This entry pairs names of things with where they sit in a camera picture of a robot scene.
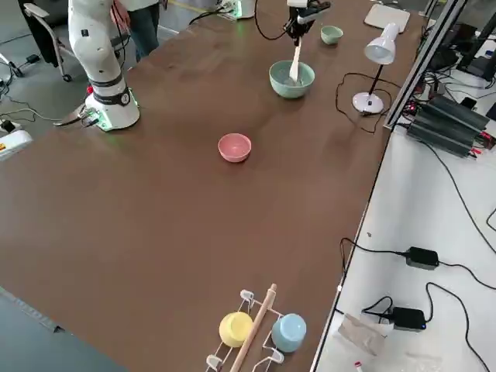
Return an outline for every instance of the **wooden rod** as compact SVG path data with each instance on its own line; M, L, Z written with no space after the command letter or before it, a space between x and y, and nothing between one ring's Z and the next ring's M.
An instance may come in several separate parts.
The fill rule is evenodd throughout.
M267 309L270 306L272 306L272 304L274 303L274 298L276 297L276 290L277 290L276 284L272 284L268 289L267 295L265 296L265 299L263 300L262 305L260 306L260 310L258 311L257 316L253 321L253 328L251 329L250 334L248 335L248 337L245 339L245 342L241 346L241 349L239 350L238 355L234 360L234 364L231 367L230 372L238 372L239 369L241 368L241 364L243 364L243 361L245 360L246 354L248 353L248 349L250 348L251 343L253 342L253 339L255 338L255 335L258 332L258 329L260 328L260 324L262 323L262 319L264 319Z

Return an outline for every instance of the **person's leg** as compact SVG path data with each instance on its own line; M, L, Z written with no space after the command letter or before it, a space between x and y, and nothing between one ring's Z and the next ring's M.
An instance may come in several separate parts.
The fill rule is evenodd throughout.
M131 37L136 44L136 62L158 47L157 27L155 25L158 25L159 15L158 4L129 12Z
M153 27L155 28L155 36L157 35L158 31L158 22L160 20L160 6L159 3L149 6L148 9L150 10L150 13L152 15L152 23Z

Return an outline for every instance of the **white table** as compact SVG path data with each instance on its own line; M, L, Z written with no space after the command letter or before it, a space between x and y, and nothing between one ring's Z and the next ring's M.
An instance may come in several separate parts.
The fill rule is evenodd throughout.
M487 85L486 81L460 71L454 71L453 77L464 84ZM496 91L496 88L484 91L451 87L476 96ZM455 98L460 102L464 96L457 93ZM496 95L480 100L477 111L485 115L494 102ZM477 160L436 151L450 168L480 229L496 248L496 232L485 224L496 207L496 149L484 151ZM496 226L496 217L492 222ZM441 163L427 147L407 137L403 128L391 134L358 243L372 250L406 251L410 246L436 250L440 260L464 264L480 280L496 286L496 254L471 224ZM339 242L333 246L338 250ZM377 322L377 317L360 315L360 311L390 295L394 305L419 308L428 318L429 299L425 292L428 281L462 298L470 316L469 340L495 372L496 291L479 285L464 269L441 265L434 271L420 270L406 266L403 257L355 250L335 306L357 318ZM357 360L362 361L363 372L417 372L405 367L408 361L405 353L439 358L441 371L484 371L465 343L466 323L460 303L437 288L431 287L430 291L435 314L427 330L421 333L391 330L383 353L375 360L336 336L343 317L332 311L329 332L326 336L325 330L322 335L322 350L315 357L316 372L354 372L353 364Z

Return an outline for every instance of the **small green bowl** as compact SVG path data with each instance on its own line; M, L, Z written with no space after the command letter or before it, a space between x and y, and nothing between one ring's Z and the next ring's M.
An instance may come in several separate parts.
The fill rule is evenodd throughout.
M315 72L310 66L298 63L298 84L289 77L292 60L280 60L269 69L270 85L283 98L293 99L304 95L315 80Z
M320 30L320 37L327 45L337 44L344 32L336 26L324 26Z

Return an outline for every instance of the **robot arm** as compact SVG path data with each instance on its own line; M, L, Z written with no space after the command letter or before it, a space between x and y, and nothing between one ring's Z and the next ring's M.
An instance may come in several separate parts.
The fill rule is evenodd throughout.
M330 2L319 0L288 0L289 21L286 33L294 40L297 47L300 37L313 26L313 22L331 7Z
M108 131L134 124L140 112L110 42L113 0L69 0L69 40L91 89L83 116Z

